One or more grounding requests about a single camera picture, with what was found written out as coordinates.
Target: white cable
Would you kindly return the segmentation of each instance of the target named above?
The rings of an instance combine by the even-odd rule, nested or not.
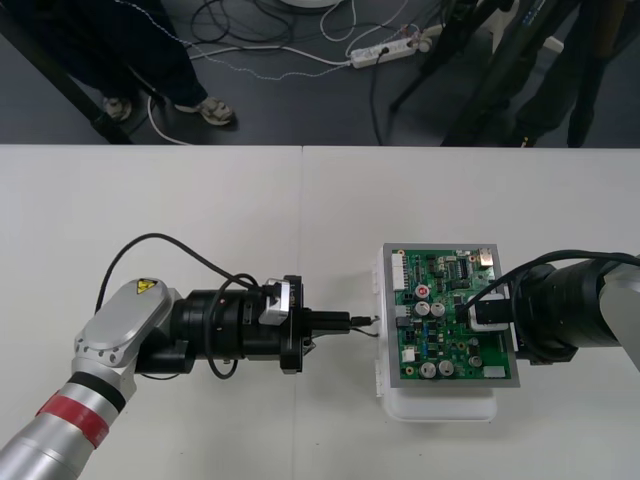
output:
[[[206,58],[208,61],[212,62],[212,63],[219,63],[221,65],[225,65],[227,67],[229,67],[231,70],[234,70],[236,72],[246,72],[249,73],[251,75],[253,75],[255,78],[257,78],[258,80],[270,80],[270,81],[280,81],[283,80],[286,77],[291,77],[291,76],[298,76],[298,77],[307,77],[307,78],[318,78],[321,77],[323,75],[326,75],[327,73],[331,73],[331,72],[335,72],[336,70],[339,70],[341,68],[344,68],[348,65],[350,65],[350,62],[343,62],[338,64],[338,62],[332,62],[331,64],[336,64],[335,67],[330,68],[328,70],[325,70],[324,72],[320,72],[320,73],[305,73],[305,72],[287,72],[287,73],[283,73],[282,75],[278,76],[278,77],[267,77],[267,76],[263,76],[260,75],[256,72],[254,72],[253,70],[251,70],[250,68],[238,68],[234,65],[231,65],[229,62],[225,62],[224,60],[215,60],[213,58],[210,58],[209,54],[206,53],[204,50],[202,50],[198,45],[196,45],[195,43],[189,42],[187,40],[183,40],[179,37],[176,37],[175,35],[172,35],[166,28],[162,27],[161,25],[158,25],[156,23],[156,21],[153,19],[153,17],[149,14],[149,12],[147,12],[146,10],[144,10],[143,8],[139,7],[138,5],[135,5],[133,3],[127,2],[125,0],[113,0],[116,3],[119,3],[120,5],[126,5],[127,7],[131,7],[134,8],[135,10],[138,10],[140,13],[142,13],[143,15],[145,15],[149,21],[156,27],[158,28],[160,31],[162,31],[166,36],[168,36],[169,38],[175,40],[176,42],[179,42],[183,45],[189,45],[192,48],[195,48],[198,52],[200,52],[202,54],[202,58]]]
[[[324,21],[327,18],[327,16],[333,12],[336,8],[338,8],[338,6],[340,6],[342,4],[344,0],[340,0],[338,3],[336,3],[333,7],[331,7],[329,10],[327,10],[324,15],[322,15],[322,18],[320,19],[320,31],[322,32],[322,35],[324,36],[324,38],[326,38],[327,40],[329,40],[330,42],[342,42],[344,40],[346,40],[347,38],[349,38],[351,35],[353,35],[353,31],[356,29],[356,24],[358,23],[358,17],[356,16],[356,0],[351,0],[351,12],[353,14],[353,23],[351,24],[351,30],[349,30],[349,33],[347,33],[344,37],[340,37],[340,38],[335,38],[335,37],[330,37],[327,32],[324,31]]]
[[[385,22],[381,23],[380,25],[378,25],[376,27],[373,27],[371,30],[367,30],[366,32],[358,35],[356,38],[351,40],[351,43],[349,44],[349,46],[347,47],[347,49],[344,52],[345,56],[347,58],[349,58],[349,53],[351,52],[351,47],[353,47],[353,44],[356,43],[358,40],[366,37],[370,33],[373,33],[373,32],[375,32],[377,30],[380,30],[382,27],[385,27],[385,26],[389,25],[391,22],[393,22],[396,19],[396,17],[398,15],[400,15],[400,13],[402,13],[402,11],[406,8],[406,6],[408,4],[409,4],[409,0],[404,0],[404,3],[402,4],[402,6],[398,9],[398,11],[396,13],[393,14],[393,16],[389,20],[386,20]]]
[[[151,97],[149,97],[149,100],[147,101],[147,115],[149,115],[149,121],[151,122],[151,126],[153,127],[153,129],[167,142],[175,143],[176,145],[193,145],[191,143],[182,142],[180,140],[176,140],[175,138],[171,138],[160,131],[160,129],[156,125],[156,122],[153,120],[153,112],[151,111]]]
[[[238,52],[241,50],[275,50],[275,49],[279,49],[279,50],[286,50],[287,52],[293,52],[293,53],[297,53],[298,55],[302,55],[304,57],[310,58],[311,60],[316,60],[318,62],[321,63],[325,63],[327,65],[332,65],[332,66],[347,66],[347,65],[351,65],[350,61],[344,61],[344,62],[334,62],[333,60],[326,60],[324,58],[320,58],[320,57],[316,57],[315,55],[311,55],[310,53],[307,52],[303,52],[301,50],[297,50],[295,48],[291,48],[291,47],[281,47],[279,45],[257,45],[257,46],[249,46],[249,47],[229,47],[229,48],[223,48],[220,50],[214,50],[213,52],[209,52],[209,53],[199,53],[197,55],[192,55],[189,58],[191,60],[197,60],[199,58],[204,58],[207,56],[212,56],[212,55],[218,55],[220,53],[226,53],[226,52]]]

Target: gray floor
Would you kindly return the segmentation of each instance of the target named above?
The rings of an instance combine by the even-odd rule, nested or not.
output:
[[[356,0],[358,21],[383,21],[401,0]],[[201,0],[166,0],[175,25],[182,38],[192,39],[187,20],[201,5]],[[280,30],[276,23],[265,22],[246,0],[227,2],[228,10],[249,26],[269,33]],[[424,0],[411,0],[407,9],[394,22],[408,21],[425,7]],[[339,28],[351,22],[350,9],[343,6],[331,17],[328,27]],[[202,35],[212,30],[200,18]],[[298,19],[296,33],[317,33],[319,17]],[[381,41],[387,31],[376,32],[359,45]],[[323,38],[296,43],[296,47],[315,55],[342,60],[348,42],[330,43]],[[392,119],[387,106],[416,75],[417,55],[381,65],[379,68],[376,105],[386,143],[390,145],[439,145],[447,128],[468,99],[479,80],[491,54],[491,38],[487,32],[478,32],[464,55],[454,59],[438,71],[416,92]],[[320,73],[327,66],[290,53],[238,53],[215,57],[235,67],[250,68],[261,75],[280,75],[289,71]],[[538,65],[525,91],[516,98],[509,111],[495,119],[485,133],[482,144],[495,145],[506,135],[514,112],[537,88],[545,69],[553,61],[551,52],[541,53]],[[589,135],[587,147],[640,147],[640,42],[632,45],[610,66],[597,103],[597,116]],[[56,91],[20,54],[0,37],[0,143],[52,143],[101,144],[87,121]],[[236,72],[228,66],[207,60],[195,62],[198,76],[208,91],[223,98],[238,114],[234,128],[216,129],[194,115],[175,111],[170,106],[156,110],[154,118],[168,135],[194,144],[234,145],[373,145],[368,107],[371,69],[344,68],[319,78],[287,77],[278,82],[258,80]],[[87,89],[92,98],[99,100],[97,92]],[[144,111],[136,112],[127,122],[125,130],[142,118]],[[562,147],[565,145],[566,124],[544,137],[539,145]],[[164,144],[149,123],[133,136],[135,143]]]

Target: shoe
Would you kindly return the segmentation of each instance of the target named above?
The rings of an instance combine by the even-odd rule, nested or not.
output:
[[[175,107],[180,112],[199,113],[207,123],[216,127],[231,123],[234,116],[233,110],[221,100],[213,97],[206,98],[195,107],[183,107],[182,105],[175,105]]]
[[[133,107],[128,98],[103,98],[102,108],[116,123],[122,123],[131,116]]]
[[[527,135],[518,135],[515,132],[504,142],[503,146],[508,148],[533,148],[538,139]]]

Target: red component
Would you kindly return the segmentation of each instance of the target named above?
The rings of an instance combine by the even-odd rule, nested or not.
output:
[[[41,413],[55,415],[75,425],[96,448],[109,434],[109,425],[100,415],[80,402],[57,393],[42,406],[36,417]]]

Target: black leg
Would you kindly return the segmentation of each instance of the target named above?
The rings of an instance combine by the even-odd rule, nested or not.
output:
[[[598,6],[597,23],[592,39],[593,48],[587,57],[580,91],[569,123],[567,145],[570,148],[581,147],[587,139],[595,115],[594,105],[607,64],[614,55],[614,44],[627,2],[626,0],[599,0]]]
[[[47,55],[0,7],[0,34],[49,80],[109,143],[126,145],[131,139],[75,84],[66,72]]]
[[[521,57],[533,42],[538,41],[540,34],[545,34],[545,22],[554,15],[564,15],[567,10],[575,8],[575,2],[566,0],[536,0],[531,8],[523,9],[514,18],[512,25],[517,25],[504,37],[494,54],[489,69],[467,102],[462,112],[449,130],[442,146],[467,146],[475,141],[476,121],[491,106],[496,92],[504,86],[505,80]]]
[[[505,4],[505,0],[485,0],[478,8],[478,0],[461,0],[456,2],[447,21],[447,25],[440,33],[434,51],[420,68],[420,75],[394,100],[390,105],[392,112],[411,96],[413,92],[431,76],[438,68],[446,64],[456,53],[462,50],[473,32]]]

